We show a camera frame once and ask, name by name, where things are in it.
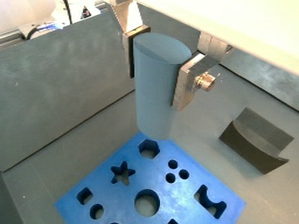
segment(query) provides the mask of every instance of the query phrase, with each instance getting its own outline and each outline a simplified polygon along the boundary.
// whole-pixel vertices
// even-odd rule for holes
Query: metal bracket
[[[231,46],[207,33],[201,33],[198,44],[199,51],[183,64],[175,93],[173,107],[182,110],[191,102],[199,88],[210,91],[217,78],[209,74],[209,70],[221,63],[221,60],[231,50]]]
[[[141,11],[135,0],[111,0],[107,5],[117,21],[126,50],[126,64],[130,78],[135,78],[134,38],[137,35],[150,32],[151,28],[143,24]]]

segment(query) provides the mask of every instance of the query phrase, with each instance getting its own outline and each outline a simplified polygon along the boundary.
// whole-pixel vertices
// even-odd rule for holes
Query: hexagonal hole
[[[138,146],[139,152],[143,157],[154,159],[161,153],[157,141],[146,139]]]

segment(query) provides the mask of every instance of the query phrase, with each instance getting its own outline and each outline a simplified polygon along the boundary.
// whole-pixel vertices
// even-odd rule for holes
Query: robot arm
[[[113,12],[122,33],[130,77],[135,78],[134,37],[141,33],[150,32],[151,28],[143,24],[135,0],[114,0],[110,3],[110,11]],[[187,106],[199,88],[206,91],[211,90],[215,77],[209,74],[209,70],[221,63],[231,47],[210,34],[202,33],[198,49],[199,51],[186,64],[182,65],[178,74],[178,83],[173,99],[173,107],[177,110],[182,110]]]
[[[299,1],[138,0],[138,2],[288,72],[299,75],[299,29],[297,29]]]

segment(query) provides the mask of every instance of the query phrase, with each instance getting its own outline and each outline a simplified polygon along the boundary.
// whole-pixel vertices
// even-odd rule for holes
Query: dark gray block
[[[265,174],[289,162],[280,153],[294,138],[250,108],[230,123],[219,139]]]

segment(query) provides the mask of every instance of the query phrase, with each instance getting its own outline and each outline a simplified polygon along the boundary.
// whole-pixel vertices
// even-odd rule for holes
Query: circular hole
[[[190,173],[186,170],[181,170],[179,175],[182,179],[187,179],[190,177]]]
[[[157,214],[161,207],[161,200],[153,190],[143,190],[135,197],[135,210],[145,217],[151,217]]]
[[[174,176],[173,173],[167,173],[167,175],[166,175],[166,181],[167,181],[169,183],[174,183],[174,181],[175,181],[175,176]]]
[[[90,209],[90,217],[94,220],[98,220],[105,213],[105,208],[101,204],[97,204],[91,209]]]
[[[178,168],[178,162],[175,160],[171,160],[169,162],[169,166],[170,166],[171,169],[177,169]]]

